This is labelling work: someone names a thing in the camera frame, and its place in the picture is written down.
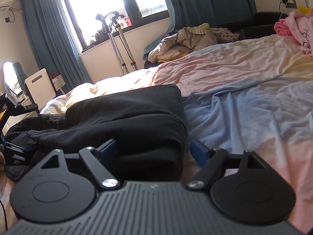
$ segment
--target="metal bolt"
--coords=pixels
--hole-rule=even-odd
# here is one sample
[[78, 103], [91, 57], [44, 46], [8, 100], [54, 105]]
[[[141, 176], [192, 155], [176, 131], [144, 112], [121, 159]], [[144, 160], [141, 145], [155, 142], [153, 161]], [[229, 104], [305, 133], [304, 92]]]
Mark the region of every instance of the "metal bolt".
[[200, 180], [193, 180], [190, 181], [187, 186], [191, 189], [200, 189], [203, 188], [204, 182]]
[[118, 183], [119, 182], [116, 179], [106, 179], [102, 182], [102, 185], [105, 187], [115, 187]]

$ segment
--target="window sill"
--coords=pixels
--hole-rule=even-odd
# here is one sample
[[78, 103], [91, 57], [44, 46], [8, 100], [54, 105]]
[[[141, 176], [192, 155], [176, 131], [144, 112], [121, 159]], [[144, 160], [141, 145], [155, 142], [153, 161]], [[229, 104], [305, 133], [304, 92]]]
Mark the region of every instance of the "window sill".
[[[150, 16], [142, 18], [140, 20], [140, 22], [134, 23], [132, 26], [128, 26], [128, 27], [124, 28], [123, 29], [123, 33], [126, 33], [128, 31], [134, 30], [134, 29], [136, 29], [138, 27], [141, 27], [141, 26], [144, 26], [144, 25], [147, 25], [147, 24], [151, 24], [153, 22], [156, 22], [156, 21], [159, 21], [159, 20], [162, 20], [162, 19], [165, 19], [165, 18], [169, 18], [169, 17], [170, 17], [170, 15], [168, 14], [168, 11], [161, 11], [159, 13], [152, 14]], [[115, 36], [118, 36], [118, 32], [114, 32], [113, 33], [113, 37], [115, 37]], [[109, 40], [108, 36], [106, 36], [106, 37], [104, 37], [104, 38], [102, 38], [100, 40], [97, 40], [96, 42], [88, 45], [87, 48], [84, 49], [81, 52], [81, 54], [83, 54], [84, 52], [90, 50], [91, 48], [93, 48], [93, 47], [95, 47], [95, 46], [97, 46], [97, 45], [99, 45], [99, 44], [101, 44], [101, 43], [103, 43], [103, 42], [105, 42], [107, 40]]]

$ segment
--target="blue curtain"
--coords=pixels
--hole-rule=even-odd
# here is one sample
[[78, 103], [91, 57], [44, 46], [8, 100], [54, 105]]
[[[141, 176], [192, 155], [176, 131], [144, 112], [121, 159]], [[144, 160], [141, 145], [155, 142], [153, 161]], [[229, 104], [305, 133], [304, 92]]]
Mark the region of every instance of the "blue curtain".
[[[256, 13], [254, 0], [165, 0], [171, 17], [172, 30], [209, 23], [218, 25], [250, 21]], [[161, 37], [145, 48], [144, 54], [153, 50]]]
[[19, 62], [14, 62], [13, 63], [13, 68], [16, 74], [16, 77], [18, 78], [18, 83], [24, 93], [26, 93], [24, 83], [25, 79], [27, 79], [27, 76], [25, 75], [23, 68]]
[[26, 32], [39, 69], [61, 74], [64, 91], [91, 82], [73, 40], [65, 27], [56, 0], [20, 0]]

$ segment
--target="blue clip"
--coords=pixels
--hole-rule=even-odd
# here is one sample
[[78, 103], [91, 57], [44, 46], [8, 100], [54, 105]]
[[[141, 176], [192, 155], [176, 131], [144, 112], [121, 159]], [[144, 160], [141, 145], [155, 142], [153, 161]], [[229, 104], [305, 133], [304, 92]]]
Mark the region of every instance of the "blue clip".
[[4, 136], [1, 137], [1, 144], [3, 145], [4, 148], [7, 147], [7, 141], [5, 140]]
[[41, 145], [38, 143], [29, 144], [23, 148], [23, 153], [36, 152], [37, 150], [40, 149], [40, 146]]
[[104, 167], [107, 167], [115, 157], [116, 152], [117, 141], [110, 139], [94, 150], [94, 156]]
[[190, 153], [201, 168], [209, 161], [209, 151], [212, 151], [212, 149], [205, 146], [199, 140], [192, 140], [190, 142]]

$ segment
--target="bed sheet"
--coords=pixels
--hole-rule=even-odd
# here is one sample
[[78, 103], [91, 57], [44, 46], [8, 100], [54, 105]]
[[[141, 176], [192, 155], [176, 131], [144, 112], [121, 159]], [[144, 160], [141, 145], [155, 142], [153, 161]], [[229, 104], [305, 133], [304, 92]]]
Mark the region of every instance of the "bed sheet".
[[286, 65], [274, 79], [193, 92], [183, 103], [190, 139], [234, 154], [254, 150], [293, 187], [289, 221], [306, 234], [313, 214], [313, 60], [296, 54]]
[[[176, 84], [189, 139], [231, 153], [257, 151], [294, 188], [290, 222], [307, 232], [313, 214], [312, 61], [291, 38], [278, 35], [214, 45], [158, 67], [81, 85], [51, 101], [43, 113], [63, 113], [83, 98]], [[182, 181], [198, 170], [186, 149]]]

